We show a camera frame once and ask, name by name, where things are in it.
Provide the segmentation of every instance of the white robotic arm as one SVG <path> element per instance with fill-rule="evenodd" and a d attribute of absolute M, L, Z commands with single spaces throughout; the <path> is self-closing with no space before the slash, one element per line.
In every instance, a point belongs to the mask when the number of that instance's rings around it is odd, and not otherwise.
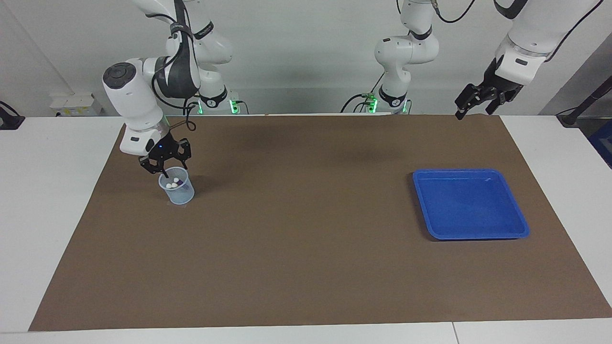
<path fill-rule="evenodd" d="M 458 119 L 468 110 L 491 100 L 487 113 L 511 102 L 597 0 L 494 0 L 512 28 L 499 45 L 479 85 L 468 84 L 455 100 Z"/>
<path fill-rule="evenodd" d="M 431 62 L 437 57 L 439 43 L 432 34 L 433 15 L 430 0 L 406 0 L 401 11 L 401 22 L 409 29 L 408 35 L 388 37 L 376 45 L 376 60 L 385 70 L 381 87 L 376 93 L 378 111 L 402 111 L 411 80 L 406 67 Z"/>
<path fill-rule="evenodd" d="M 170 125 L 157 105 L 155 87 L 168 98 L 189 99 L 199 93 L 200 99 L 212 97 L 220 99 L 221 104 L 228 91 L 212 64 L 229 62 L 232 49 L 213 30 L 203 0 L 133 2 L 147 17 L 170 25 L 166 41 L 169 56 L 115 64 L 104 73 L 103 85 L 115 109 L 125 119 L 121 151 L 140 156 L 140 165 L 149 172 L 165 174 L 164 161 L 175 158 L 186 167 L 191 151 L 187 139 L 177 142 L 172 137 Z"/>

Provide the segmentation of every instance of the plastic tray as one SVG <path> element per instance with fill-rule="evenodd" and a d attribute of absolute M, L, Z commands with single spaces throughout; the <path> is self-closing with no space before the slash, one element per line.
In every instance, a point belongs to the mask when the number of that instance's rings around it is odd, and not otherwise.
<path fill-rule="evenodd" d="M 412 178 L 429 233 L 440 240 L 517 239 L 523 213 L 496 170 L 418 170 Z"/>

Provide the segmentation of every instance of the clear measuring cup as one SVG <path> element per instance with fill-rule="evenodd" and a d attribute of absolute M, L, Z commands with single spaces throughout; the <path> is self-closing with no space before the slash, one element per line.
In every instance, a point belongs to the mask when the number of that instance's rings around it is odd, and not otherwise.
<path fill-rule="evenodd" d="M 176 205 L 186 204 L 192 200 L 195 191 L 189 180 L 189 172 L 183 167 L 171 167 L 166 170 L 168 178 L 163 174 L 159 176 L 159 186 L 166 192 L 170 201 Z M 174 183 L 174 179 L 178 178 L 177 187 L 167 187 L 168 184 Z"/>

